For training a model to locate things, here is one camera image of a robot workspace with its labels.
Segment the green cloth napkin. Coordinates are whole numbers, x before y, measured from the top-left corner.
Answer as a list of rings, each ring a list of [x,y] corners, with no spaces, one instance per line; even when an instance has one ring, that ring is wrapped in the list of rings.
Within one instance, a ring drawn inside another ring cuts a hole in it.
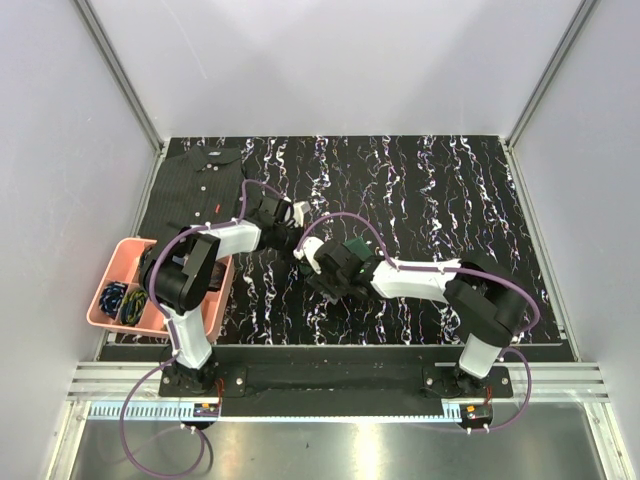
[[[373,252],[361,237],[345,242],[309,237],[294,252],[294,256],[308,264],[316,274],[350,281],[373,256]]]

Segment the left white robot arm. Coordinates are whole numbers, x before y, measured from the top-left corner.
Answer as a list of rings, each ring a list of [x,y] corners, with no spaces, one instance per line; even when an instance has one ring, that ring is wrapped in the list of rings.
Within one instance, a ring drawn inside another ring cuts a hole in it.
[[[181,384],[193,395],[208,394],[216,382],[216,372],[205,365],[212,347],[202,313],[216,263],[265,248],[291,254],[310,210],[307,201],[264,197],[246,218],[213,225],[171,222],[146,254],[139,283],[164,316],[172,356],[184,367]]]

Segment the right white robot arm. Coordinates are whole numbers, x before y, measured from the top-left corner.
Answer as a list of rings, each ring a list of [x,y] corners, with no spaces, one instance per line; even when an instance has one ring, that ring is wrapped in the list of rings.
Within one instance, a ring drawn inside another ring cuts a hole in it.
[[[388,260],[360,239],[305,239],[294,250],[305,281],[336,304],[360,300],[414,298],[446,304],[460,319],[464,348],[454,384],[476,396],[490,383],[489,371],[519,330],[530,297],[491,257],[467,255],[438,262]]]

